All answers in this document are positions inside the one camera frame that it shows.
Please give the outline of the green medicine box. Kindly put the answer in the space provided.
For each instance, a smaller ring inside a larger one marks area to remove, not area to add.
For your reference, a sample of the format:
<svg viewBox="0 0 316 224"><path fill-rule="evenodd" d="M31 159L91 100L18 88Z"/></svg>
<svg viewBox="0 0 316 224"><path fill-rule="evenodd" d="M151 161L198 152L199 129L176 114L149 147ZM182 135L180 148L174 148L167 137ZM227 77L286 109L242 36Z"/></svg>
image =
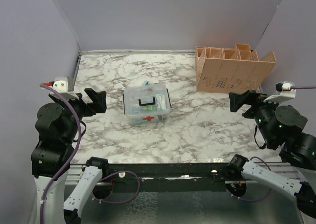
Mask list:
<svg viewBox="0 0 316 224"><path fill-rule="evenodd" d="M142 111L155 111L154 105L143 106Z"/></svg>

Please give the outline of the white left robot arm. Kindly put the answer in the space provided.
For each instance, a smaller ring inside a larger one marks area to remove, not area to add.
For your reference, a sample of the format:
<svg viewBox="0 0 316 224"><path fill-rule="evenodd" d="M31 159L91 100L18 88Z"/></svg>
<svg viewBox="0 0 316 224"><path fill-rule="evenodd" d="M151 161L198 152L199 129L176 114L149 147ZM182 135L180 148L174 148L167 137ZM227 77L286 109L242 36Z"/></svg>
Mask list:
<svg viewBox="0 0 316 224"><path fill-rule="evenodd" d="M32 175L37 189L38 224L79 224L88 197L97 182L109 176L108 161L91 158L87 171L67 200L64 199L66 178L70 161L78 150L73 142L80 144L83 136L83 117L91 117L106 111L106 92L85 88L91 99L86 103L82 94L68 99L66 94L53 91L52 103L42 106L37 112L35 128L39 141L31 154Z"/></svg>

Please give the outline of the clear bandage packet teal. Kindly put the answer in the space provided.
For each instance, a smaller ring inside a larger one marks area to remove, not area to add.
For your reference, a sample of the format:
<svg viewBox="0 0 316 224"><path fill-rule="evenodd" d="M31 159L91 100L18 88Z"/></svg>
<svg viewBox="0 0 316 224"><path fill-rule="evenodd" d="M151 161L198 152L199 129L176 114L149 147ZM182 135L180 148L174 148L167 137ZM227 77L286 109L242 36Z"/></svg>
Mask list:
<svg viewBox="0 0 316 224"><path fill-rule="evenodd" d="M156 95L157 110L167 110L166 99L164 94Z"/></svg>

